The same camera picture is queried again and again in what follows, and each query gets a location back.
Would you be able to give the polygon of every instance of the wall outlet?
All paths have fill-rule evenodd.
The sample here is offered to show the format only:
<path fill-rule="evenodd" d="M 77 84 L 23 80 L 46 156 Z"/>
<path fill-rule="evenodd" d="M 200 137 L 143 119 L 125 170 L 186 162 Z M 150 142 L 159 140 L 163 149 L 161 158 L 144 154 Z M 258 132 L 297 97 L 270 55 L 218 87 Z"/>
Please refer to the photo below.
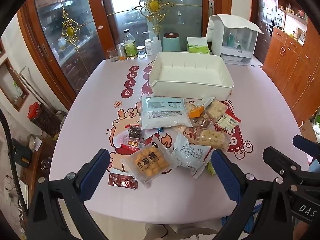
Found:
<path fill-rule="evenodd" d="M 4 179 L 4 191 L 5 191 L 5 188 L 7 189 L 11 189 L 11 183 L 10 183 L 10 180 L 5 178 Z"/>

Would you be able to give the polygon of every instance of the shelf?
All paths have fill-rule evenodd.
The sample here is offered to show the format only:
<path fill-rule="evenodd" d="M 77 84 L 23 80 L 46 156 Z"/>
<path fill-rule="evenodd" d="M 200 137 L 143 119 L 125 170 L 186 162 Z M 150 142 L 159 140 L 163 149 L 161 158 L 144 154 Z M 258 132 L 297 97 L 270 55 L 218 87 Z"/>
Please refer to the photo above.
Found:
<path fill-rule="evenodd" d="M 279 7 L 278 7 L 278 9 L 279 9 L 279 10 L 281 10 L 281 11 L 283 11 L 286 15 L 288 15 L 288 16 L 290 16 L 290 17 L 292 17 L 293 19 L 295 19 L 295 20 L 297 20 L 297 21 L 301 22 L 303 25 L 305 25 L 305 26 L 307 26 L 307 25 L 308 25 L 308 22 L 307 22 L 307 21 L 305 21 L 304 19 L 301 19 L 300 17 L 298 17 L 298 16 L 296 16 L 296 15 L 294 15 L 294 14 L 292 14 L 292 13 L 289 13 L 289 12 L 287 12 L 286 10 L 281 9 L 281 8 L 279 8 Z"/>

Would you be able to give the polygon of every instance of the cup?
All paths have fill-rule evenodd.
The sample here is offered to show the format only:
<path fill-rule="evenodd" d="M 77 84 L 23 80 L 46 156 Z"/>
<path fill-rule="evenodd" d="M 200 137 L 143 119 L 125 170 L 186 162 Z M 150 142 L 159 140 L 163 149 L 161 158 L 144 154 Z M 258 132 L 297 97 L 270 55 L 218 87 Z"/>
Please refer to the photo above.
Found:
<path fill-rule="evenodd" d="M 117 52 L 116 47 L 108 49 L 107 52 L 109 54 L 109 58 L 110 58 L 111 62 L 116 62 L 119 60 L 119 56 L 118 56 L 118 52 Z"/>

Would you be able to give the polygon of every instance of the glass door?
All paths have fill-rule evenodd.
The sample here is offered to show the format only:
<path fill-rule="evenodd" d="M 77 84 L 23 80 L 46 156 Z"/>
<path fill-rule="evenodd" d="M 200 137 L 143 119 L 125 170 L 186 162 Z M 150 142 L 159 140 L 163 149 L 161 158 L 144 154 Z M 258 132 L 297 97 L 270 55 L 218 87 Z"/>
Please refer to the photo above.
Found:
<path fill-rule="evenodd" d="M 137 46 L 144 45 L 145 39 L 152 39 L 157 35 L 163 44 L 165 33 L 178 33 L 181 50 L 185 51 L 187 37 L 201 37 L 203 33 L 203 0 L 103 2 L 115 44 L 123 42 L 125 29 L 130 30 Z"/>
<path fill-rule="evenodd" d="M 78 94 L 106 59 L 88 0 L 34 0 L 43 34 L 73 91 Z"/>

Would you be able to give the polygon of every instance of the red packet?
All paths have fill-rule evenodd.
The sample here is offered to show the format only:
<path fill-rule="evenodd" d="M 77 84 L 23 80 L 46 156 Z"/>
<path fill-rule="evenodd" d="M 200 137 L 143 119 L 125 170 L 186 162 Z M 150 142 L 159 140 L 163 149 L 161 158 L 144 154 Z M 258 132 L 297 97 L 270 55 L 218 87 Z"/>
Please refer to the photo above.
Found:
<path fill-rule="evenodd" d="M 130 172 L 123 172 L 111 168 L 109 174 L 109 185 L 137 189 L 138 181 L 133 176 L 131 176 Z"/>

